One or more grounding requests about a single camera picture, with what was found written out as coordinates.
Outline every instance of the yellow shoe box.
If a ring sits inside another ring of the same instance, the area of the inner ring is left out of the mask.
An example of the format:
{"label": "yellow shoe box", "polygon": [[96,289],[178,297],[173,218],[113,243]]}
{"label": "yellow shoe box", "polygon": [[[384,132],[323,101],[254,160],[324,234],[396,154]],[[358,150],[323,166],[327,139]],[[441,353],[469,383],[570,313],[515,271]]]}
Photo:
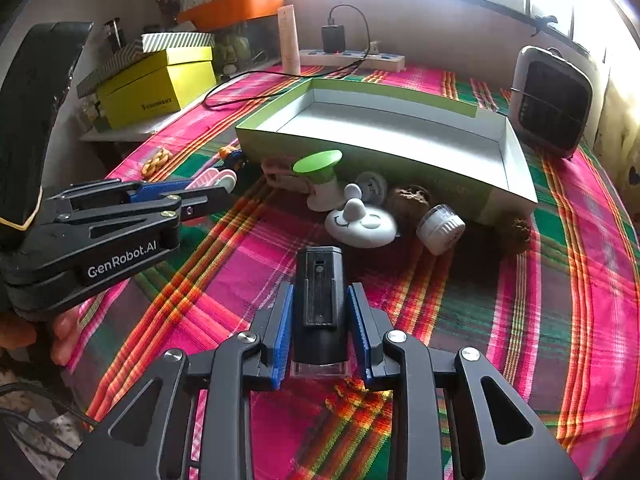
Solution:
{"label": "yellow shoe box", "polygon": [[216,85],[210,46],[168,48],[130,66],[97,90],[112,128],[177,112]]}

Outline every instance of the white knob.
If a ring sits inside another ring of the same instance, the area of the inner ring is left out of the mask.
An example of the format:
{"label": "white knob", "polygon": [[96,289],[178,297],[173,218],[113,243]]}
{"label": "white knob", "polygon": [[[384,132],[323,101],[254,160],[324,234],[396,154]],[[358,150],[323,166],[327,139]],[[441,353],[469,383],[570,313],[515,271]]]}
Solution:
{"label": "white knob", "polygon": [[355,222],[367,215],[367,209],[364,207],[362,200],[359,198],[351,198],[344,206],[342,218],[345,222]]}
{"label": "white knob", "polygon": [[344,187],[344,199],[351,200],[352,198],[362,200],[362,190],[358,184],[347,184]]}

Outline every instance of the green funnel top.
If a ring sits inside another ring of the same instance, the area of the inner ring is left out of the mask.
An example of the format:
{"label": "green funnel top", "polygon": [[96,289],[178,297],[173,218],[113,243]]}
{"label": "green funnel top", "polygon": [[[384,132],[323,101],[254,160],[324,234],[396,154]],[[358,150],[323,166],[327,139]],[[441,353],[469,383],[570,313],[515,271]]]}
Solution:
{"label": "green funnel top", "polygon": [[341,160],[340,150],[313,153],[297,161],[293,165],[293,171],[306,176],[313,184],[326,184],[334,178],[334,166]]}

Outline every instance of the white wall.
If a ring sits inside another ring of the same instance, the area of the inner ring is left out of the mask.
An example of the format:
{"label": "white wall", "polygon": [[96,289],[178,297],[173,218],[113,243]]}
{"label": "white wall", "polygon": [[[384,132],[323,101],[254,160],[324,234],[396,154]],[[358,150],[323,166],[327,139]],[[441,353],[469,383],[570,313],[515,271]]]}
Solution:
{"label": "white wall", "polygon": [[[322,45],[321,27],[336,4],[351,4],[367,17],[372,40],[382,50],[403,54],[407,62],[443,68],[459,76],[472,76],[492,88],[510,88],[520,50],[529,44],[556,47],[565,59],[590,78],[594,89],[591,115],[585,130],[590,145],[596,135],[609,69],[509,16],[459,0],[286,0],[296,10],[300,48]],[[334,11],[336,23],[345,25],[347,47],[363,49],[367,36],[362,18],[353,9]]]}
{"label": "white wall", "polygon": [[81,182],[101,178],[105,174],[91,147],[78,140],[80,131],[72,114],[79,105],[76,83],[104,59],[102,24],[116,16],[122,20],[127,38],[142,32],[143,25],[160,21],[154,0],[30,0],[0,44],[1,82],[32,25],[61,21],[95,22],[74,73],[72,88],[51,134],[43,175],[44,186]]}

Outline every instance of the finger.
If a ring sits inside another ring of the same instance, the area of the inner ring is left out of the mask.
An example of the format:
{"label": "finger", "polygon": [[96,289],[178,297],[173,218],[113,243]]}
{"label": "finger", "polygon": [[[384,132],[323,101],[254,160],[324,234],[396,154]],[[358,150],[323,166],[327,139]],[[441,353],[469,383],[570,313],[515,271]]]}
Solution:
{"label": "finger", "polygon": [[71,333],[73,328],[78,325],[78,313],[80,311],[80,306],[75,306],[53,320],[53,333],[56,335],[58,339],[66,339],[66,337]]}
{"label": "finger", "polygon": [[36,329],[15,314],[0,314],[0,348],[15,350],[36,342]]}
{"label": "finger", "polygon": [[80,326],[76,324],[65,339],[54,341],[51,347],[51,360],[55,362],[55,364],[66,366],[69,359],[71,359],[71,354],[76,347],[78,339],[80,339],[81,332]]}

